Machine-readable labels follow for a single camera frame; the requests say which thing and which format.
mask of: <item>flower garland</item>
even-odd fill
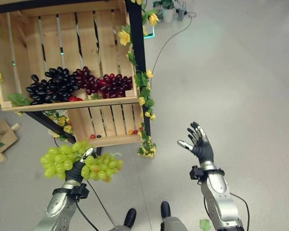
[[[142,0],[131,0],[132,3],[137,3],[138,5],[142,4]],[[155,26],[158,20],[158,17],[155,15],[156,10],[152,9],[145,11],[146,4],[142,5],[142,24],[143,24],[143,34],[147,35],[148,33],[145,30],[145,24],[148,23],[151,26]],[[126,46],[131,43],[131,27],[130,25],[121,26],[121,31],[118,32],[120,44]],[[156,115],[153,113],[152,107],[155,102],[151,98],[151,87],[148,84],[149,80],[153,77],[151,70],[142,72],[137,68],[137,63],[135,60],[135,55],[133,51],[128,51],[126,54],[129,61],[133,64],[136,70],[134,75],[135,83],[137,90],[139,92],[138,102],[140,106],[146,107],[146,112],[144,115],[150,120],[154,120]],[[139,130],[138,135],[143,139],[142,145],[138,149],[137,155],[142,155],[144,157],[153,157],[156,153],[156,144],[151,142],[151,137],[148,136],[145,132],[145,125],[142,123],[142,129]]]

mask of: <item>robotic hand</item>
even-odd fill
[[[201,191],[208,204],[209,217],[217,231],[244,231],[237,207],[232,200],[229,186],[223,178],[224,171],[217,169],[213,161],[213,150],[206,133],[196,122],[191,123],[192,129],[188,137],[190,145],[178,141],[178,145],[188,149],[198,157],[200,168],[193,166],[191,179],[201,182]]]

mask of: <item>black metal pole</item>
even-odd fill
[[[131,24],[131,42],[133,44],[134,55],[137,63],[137,70],[146,72],[145,68],[145,44],[143,34],[143,23],[141,15],[141,6],[137,3],[132,3],[130,0],[126,0],[126,9],[130,16]],[[143,113],[147,111],[147,107],[143,105]],[[144,115],[144,126],[148,136],[151,135],[150,118]]]
[[[43,114],[42,111],[25,112],[25,113],[28,116],[30,116],[31,118],[33,118],[36,121],[38,121],[39,123],[41,123],[42,125],[44,125],[45,127],[47,127],[48,129],[50,129],[51,131],[57,133],[58,135],[65,136],[70,143],[76,142],[76,139],[73,135],[68,134],[65,131],[63,131],[62,127],[60,127],[55,122],[53,122],[51,119],[49,119],[46,115]]]

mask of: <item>white floor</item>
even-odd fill
[[[289,0],[193,0],[187,7],[197,18],[168,43],[154,70],[156,158],[137,157],[137,144],[105,148],[123,153],[125,164],[110,184],[93,185],[116,223],[135,207],[133,230],[159,230],[159,206],[168,200],[174,216],[200,230],[199,219],[207,215],[200,187],[188,174],[198,161],[176,144],[195,120],[231,191],[248,202],[250,230],[289,230]],[[189,20],[156,26],[156,37],[145,40],[148,69]],[[0,111],[0,118],[22,125],[6,151],[8,162],[0,163],[0,231],[33,230],[61,183],[45,179],[39,165],[54,143],[26,115]],[[245,207],[235,201],[246,226]],[[93,193],[80,206],[100,230],[111,228]],[[92,229],[77,211],[70,230]]]

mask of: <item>potted plant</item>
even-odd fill
[[[162,11],[163,11],[164,22],[171,23],[172,18],[173,18],[173,14],[175,11],[173,1],[172,0],[162,0],[162,4],[163,4]]]

